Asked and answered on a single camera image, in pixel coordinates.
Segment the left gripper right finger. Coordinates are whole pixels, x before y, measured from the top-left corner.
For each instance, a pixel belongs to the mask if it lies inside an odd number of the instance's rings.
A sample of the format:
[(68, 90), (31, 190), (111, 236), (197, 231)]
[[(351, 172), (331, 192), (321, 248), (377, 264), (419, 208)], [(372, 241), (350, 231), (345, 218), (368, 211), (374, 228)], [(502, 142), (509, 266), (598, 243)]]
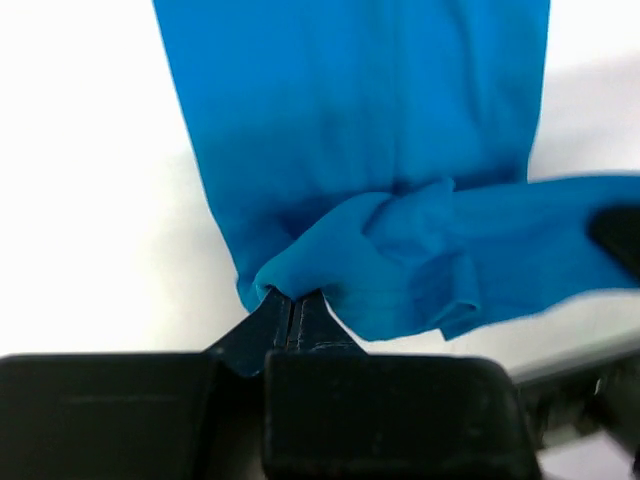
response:
[(538, 479), (519, 396), (478, 357), (370, 355), (312, 294), (264, 370), (270, 479)]

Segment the blue t-shirt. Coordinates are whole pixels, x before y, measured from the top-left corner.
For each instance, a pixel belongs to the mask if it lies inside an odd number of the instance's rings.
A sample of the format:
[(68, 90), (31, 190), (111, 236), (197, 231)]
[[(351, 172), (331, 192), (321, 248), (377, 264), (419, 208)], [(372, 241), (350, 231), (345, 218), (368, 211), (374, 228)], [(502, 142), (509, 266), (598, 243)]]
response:
[(531, 183), (546, 1), (158, 1), (240, 299), (321, 290), (368, 341), (635, 281), (587, 234), (635, 176)]

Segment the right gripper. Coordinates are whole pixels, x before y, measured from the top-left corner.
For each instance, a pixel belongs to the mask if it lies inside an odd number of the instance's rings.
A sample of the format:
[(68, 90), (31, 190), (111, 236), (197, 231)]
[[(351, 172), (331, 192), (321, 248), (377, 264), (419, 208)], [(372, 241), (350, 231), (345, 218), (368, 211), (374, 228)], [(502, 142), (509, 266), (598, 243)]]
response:
[(591, 240), (634, 279), (640, 274), (638, 205), (616, 205), (595, 213), (588, 225)]

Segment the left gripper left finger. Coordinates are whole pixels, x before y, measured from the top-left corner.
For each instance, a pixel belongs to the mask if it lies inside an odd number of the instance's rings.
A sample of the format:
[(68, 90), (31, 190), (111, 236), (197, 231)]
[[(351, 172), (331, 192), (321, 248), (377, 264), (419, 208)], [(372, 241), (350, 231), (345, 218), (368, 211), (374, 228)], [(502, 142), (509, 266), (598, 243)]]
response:
[(200, 479), (220, 415), (261, 397), (292, 302), (278, 291), (196, 352), (20, 354), (1, 362), (5, 479)]

